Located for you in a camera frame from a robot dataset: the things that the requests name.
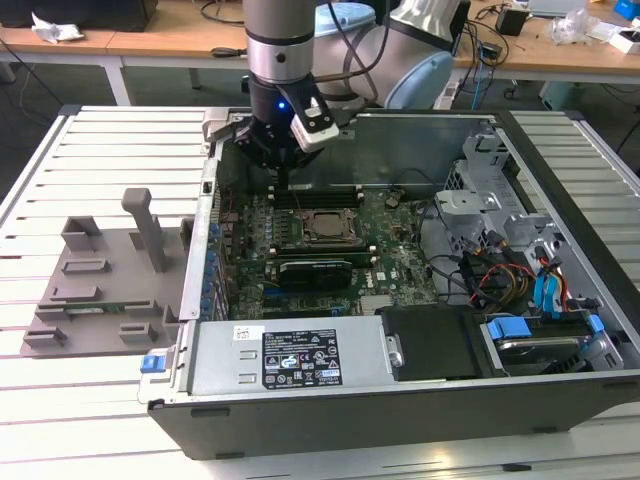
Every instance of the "power supply label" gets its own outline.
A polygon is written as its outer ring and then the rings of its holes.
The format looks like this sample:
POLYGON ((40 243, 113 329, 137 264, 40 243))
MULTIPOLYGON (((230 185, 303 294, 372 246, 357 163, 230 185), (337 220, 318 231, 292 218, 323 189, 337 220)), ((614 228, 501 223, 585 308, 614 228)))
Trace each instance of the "power supply label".
POLYGON ((262 385, 268 390, 342 385, 335 330, 267 332, 262 352, 262 385))

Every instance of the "power adapter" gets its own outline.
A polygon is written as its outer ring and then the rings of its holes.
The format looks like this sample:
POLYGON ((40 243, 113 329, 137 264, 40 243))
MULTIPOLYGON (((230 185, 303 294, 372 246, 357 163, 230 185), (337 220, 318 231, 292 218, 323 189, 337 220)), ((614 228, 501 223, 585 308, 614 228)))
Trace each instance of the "power adapter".
POLYGON ((530 13, 529 10, 503 8, 496 21, 496 31, 502 35, 517 37, 530 13))
POLYGON ((502 47, 493 43, 482 42, 480 44, 480 50, 482 52, 482 58, 485 60, 493 60, 497 62, 502 53, 502 47))

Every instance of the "barcode sticker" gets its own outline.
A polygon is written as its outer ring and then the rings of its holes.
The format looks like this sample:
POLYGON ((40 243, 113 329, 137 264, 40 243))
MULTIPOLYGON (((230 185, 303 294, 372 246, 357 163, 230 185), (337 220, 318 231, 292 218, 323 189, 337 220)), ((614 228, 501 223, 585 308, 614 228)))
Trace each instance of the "barcode sticker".
POLYGON ((264 333, 264 325, 236 325, 233 327, 233 340, 260 340, 264 333))

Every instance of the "slotted metal table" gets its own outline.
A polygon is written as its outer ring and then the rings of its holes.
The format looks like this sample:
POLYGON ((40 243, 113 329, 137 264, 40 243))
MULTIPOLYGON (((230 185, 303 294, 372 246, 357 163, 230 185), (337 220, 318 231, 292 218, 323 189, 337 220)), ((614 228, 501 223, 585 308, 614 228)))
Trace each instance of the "slotted metal table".
MULTIPOLYGON (((204 108, 153 107, 84 107, 61 115, 0 207, 0 478, 637 477, 640 403, 616 407, 569 433, 194 462, 138 403, 139 355, 19 358, 24 329, 62 251, 67 216, 93 215, 100 228, 131 228, 120 206, 131 186, 151 190, 151 211, 163 226, 193 214, 206 158, 203 115, 204 108), (506 464, 532 471, 505 471, 506 464)), ((640 199, 631 172, 580 121, 517 116, 640 285, 640 199)))

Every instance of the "floor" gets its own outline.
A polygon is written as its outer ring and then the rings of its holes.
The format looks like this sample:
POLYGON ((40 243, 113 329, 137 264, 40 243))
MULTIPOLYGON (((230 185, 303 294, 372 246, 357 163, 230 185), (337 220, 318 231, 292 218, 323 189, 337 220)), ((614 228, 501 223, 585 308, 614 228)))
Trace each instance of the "floor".
MULTIPOLYGON (((44 136, 47 125, 55 118, 58 105, 47 91, 28 77, 25 68, 13 65, 16 81, 2 85, 0 95, 0 199, 3 198, 30 155, 44 136)), ((92 66, 38 65, 38 75, 66 104, 114 105, 103 70, 92 66)), ((249 98, 240 91, 244 72, 201 70, 201 90, 192 90, 186 70, 167 68, 130 68, 128 82, 138 105, 248 105, 249 98)), ((507 100, 503 93, 511 82, 496 81, 487 93, 483 110, 543 110, 538 98, 539 82, 520 82, 515 98, 507 100)), ((614 86, 633 91, 638 87, 614 86)), ((640 118, 635 112, 640 105, 640 91, 620 93, 600 85, 584 85, 567 105, 581 112, 587 121, 614 149, 631 125, 640 118)), ((455 109, 469 109, 473 95, 462 93, 455 109)), ((622 158, 634 169, 640 168, 640 130, 627 142, 622 158)))

